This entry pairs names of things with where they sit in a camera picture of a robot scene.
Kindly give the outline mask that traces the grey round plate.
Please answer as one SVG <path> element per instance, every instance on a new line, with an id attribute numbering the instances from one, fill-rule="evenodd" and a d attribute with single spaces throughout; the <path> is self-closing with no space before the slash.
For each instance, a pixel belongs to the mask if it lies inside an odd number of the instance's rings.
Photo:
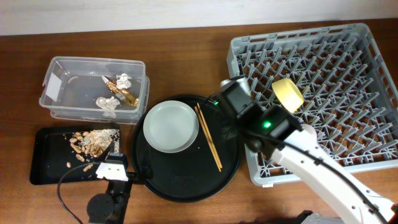
<path id="1" fill-rule="evenodd" d="M 197 138 L 198 131 L 198 118 L 192 107 L 177 100 L 155 105 L 146 114 L 143 123 L 146 141 L 164 153 L 185 150 Z"/>

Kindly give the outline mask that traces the peanut and rice food scraps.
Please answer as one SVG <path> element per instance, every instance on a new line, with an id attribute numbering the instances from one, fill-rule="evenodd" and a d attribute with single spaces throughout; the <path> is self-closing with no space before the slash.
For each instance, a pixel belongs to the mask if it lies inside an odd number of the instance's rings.
<path id="1" fill-rule="evenodd" d="M 69 142 L 76 158 L 85 163 L 83 171 L 87 172 L 94 166 L 94 162 L 103 162 L 111 152 L 119 152 L 119 130 L 74 132 Z"/>

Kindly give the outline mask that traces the brown gold snack wrapper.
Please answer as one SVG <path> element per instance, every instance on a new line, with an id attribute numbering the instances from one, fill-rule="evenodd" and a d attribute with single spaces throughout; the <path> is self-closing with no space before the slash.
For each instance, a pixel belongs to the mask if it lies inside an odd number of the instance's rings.
<path id="1" fill-rule="evenodd" d="M 128 92 L 125 88 L 118 88 L 116 82 L 112 81 L 106 76 L 102 76 L 102 80 L 105 85 L 109 88 L 109 90 L 121 101 L 126 103 L 127 105 L 137 108 L 139 103 L 139 98 L 133 96 L 130 92 Z"/>

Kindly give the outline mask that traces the white napkin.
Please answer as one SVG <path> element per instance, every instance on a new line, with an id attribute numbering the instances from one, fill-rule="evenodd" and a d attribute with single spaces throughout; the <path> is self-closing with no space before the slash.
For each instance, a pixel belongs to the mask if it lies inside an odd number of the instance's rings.
<path id="1" fill-rule="evenodd" d="M 105 97 L 98 97 L 96 99 L 96 105 L 103 110 L 114 110 L 120 102 L 115 97 L 105 98 Z"/>
<path id="2" fill-rule="evenodd" d="M 131 87 L 131 82 L 129 81 L 131 77 L 126 73 L 122 73 L 121 75 L 116 76 L 116 87 L 118 89 L 128 89 Z"/>

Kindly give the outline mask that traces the wooden chopstick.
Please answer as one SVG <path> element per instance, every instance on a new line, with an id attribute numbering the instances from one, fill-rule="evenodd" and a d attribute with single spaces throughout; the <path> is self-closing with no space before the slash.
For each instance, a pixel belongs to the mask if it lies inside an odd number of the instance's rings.
<path id="1" fill-rule="evenodd" d="M 198 109 L 200 110 L 201 118 L 202 118 L 202 120 L 203 120 L 203 122 L 204 122 L 204 124 L 205 124 L 205 127 L 208 129 L 207 123 L 206 123 L 206 121 L 205 121 L 205 118 L 204 118 L 203 112 L 201 111 L 201 108 L 200 108 L 199 103 L 197 103 L 197 107 L 198 107 Z M 211 142 L 214 144 L 209 129 L 208 129 L 208 135 L 209 135 L 209 138 L 210 138 Z M 220 161 L 220 159 L 219 159 L 219 156 L 218 156 L 217 151 L 215 152 L 215 154 L 216 154 L 216 158 L 218 159 L 218 162 L 221 164 L 221 161 Z"/>
<path id="2" fill-rule="evenodd" d="M 204 122 L 203 122 L 203 120 L 202 120 L 202 118 L 201 118 L 200 110 L 198 109 L 197 106 L 194 107 L 194 110 L 195 110 L 195 112 L 196 112 L 196 114 L 197 114 L 198 120 L 199 120 L 199 122 L 200 122 L 200 125 L 201 125 L 201 128 L 202 128 L 202 130 L 203 130 L 203 133 L 204 133 L 204 135 L 205 135 L 205 137 L 206 137 L 206 141 L 207 141 L 207 143 L 208 143 L 208 145 L 209 145 L 211 154 L 212 154 L 212 156 L 213 156 L 213 158 L 214 158 L 214 160 L 215 160 L 215 163 L 216 163 L 216 166 L 217 166 L 217 168 L 218 168 L 218 171 L 221 172 L 221 164 L 218 162 L 218 159 L 216 158 L 216 154 L 215 154 L 216 151 L 215 151 L 215 149 L 214 149 L 214 144 L 211 142 L 211 140 L 210 140 L 210 138 L 209 138 L 208 129 L 205 127 L 205 124 L 204 124 Z"/>

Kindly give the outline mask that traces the yellow bowl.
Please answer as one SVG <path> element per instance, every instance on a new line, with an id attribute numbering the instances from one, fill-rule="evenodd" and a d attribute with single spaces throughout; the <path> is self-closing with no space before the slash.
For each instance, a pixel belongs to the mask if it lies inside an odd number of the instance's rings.
<path id="1" fill-rule="evenodd" d="M 277 80 L 271 86 L 281 105 L 290 113 L 296 112 L 303 105 L 303 95 L 291 79 Z"/>

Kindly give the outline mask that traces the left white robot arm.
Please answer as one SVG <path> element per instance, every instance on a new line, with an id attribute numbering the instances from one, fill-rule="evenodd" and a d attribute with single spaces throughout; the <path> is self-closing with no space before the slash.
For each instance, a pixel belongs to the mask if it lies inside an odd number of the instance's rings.
<path id="1" fill-rule="evenodd" d="M 133 185 L 144 185 L 145 177 L 127 172 L 127 182 L 109 180 L 103 194 L 93 196 L 87 204 L 88 223 L 124 223 Z"/>

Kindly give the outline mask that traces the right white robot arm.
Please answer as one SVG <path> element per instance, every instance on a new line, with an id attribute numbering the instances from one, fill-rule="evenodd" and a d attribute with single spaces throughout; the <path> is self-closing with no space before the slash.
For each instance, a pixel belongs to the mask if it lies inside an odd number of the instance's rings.
<path id="1" fill-rule="evenodd" d="M 252 151 L 293 172 L 344 223 L 397 223 L 397 204 L 379 195 L 334 161 L 306 125 L 280 106 L 247 106 L 234 123 Z"/>

